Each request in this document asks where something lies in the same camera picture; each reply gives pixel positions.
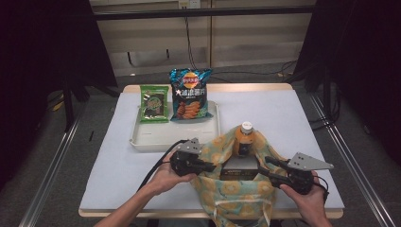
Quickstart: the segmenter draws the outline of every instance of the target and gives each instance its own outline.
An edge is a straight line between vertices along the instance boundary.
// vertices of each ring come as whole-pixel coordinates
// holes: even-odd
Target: white tray
[[[169,112],[168,119],[170,119],[173,115],[172,103],[168,102],[167,107]],[[177,141],[195,137],[203,145],[220,135],[218,105],[216,102],[209,100],[208,109],[208,112],[213,117],[155,124],[140,123],[141,114],[139,109],[130,142],[138,151],[145,152],[167,151]]]

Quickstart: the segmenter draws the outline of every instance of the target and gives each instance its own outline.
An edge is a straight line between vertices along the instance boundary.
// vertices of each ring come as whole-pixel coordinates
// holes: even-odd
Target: green snack package
[[[141,123],[168,122],[168,86],[141,85]]]

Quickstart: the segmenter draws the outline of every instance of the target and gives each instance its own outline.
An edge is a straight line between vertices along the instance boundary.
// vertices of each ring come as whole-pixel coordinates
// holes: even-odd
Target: snack
[[[141,85],[141,123],[168,122],[168,86]]]
[[[206,91],[206,81],[211,73],[212,69],[173,69],[170,72],[174,111],[171,120],[212,116],[207,111]]]

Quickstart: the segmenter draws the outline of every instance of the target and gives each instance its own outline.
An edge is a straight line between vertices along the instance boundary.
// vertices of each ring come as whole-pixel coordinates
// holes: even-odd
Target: bottle
[[[238,157],[246,157],[249,155],[254,139],[252,123],[245,121],[235,130],[233,154]]]

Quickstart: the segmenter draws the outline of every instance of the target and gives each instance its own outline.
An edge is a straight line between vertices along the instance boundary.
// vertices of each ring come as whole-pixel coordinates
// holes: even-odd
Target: bottle cap
[[[241,125],[242,133],[249,134],[249,133],[252,132],[252,130],[253,130],[253,128],[252,128],[252,123],[251,122],[245,121],[244,123],[242,123],[242,125]]]

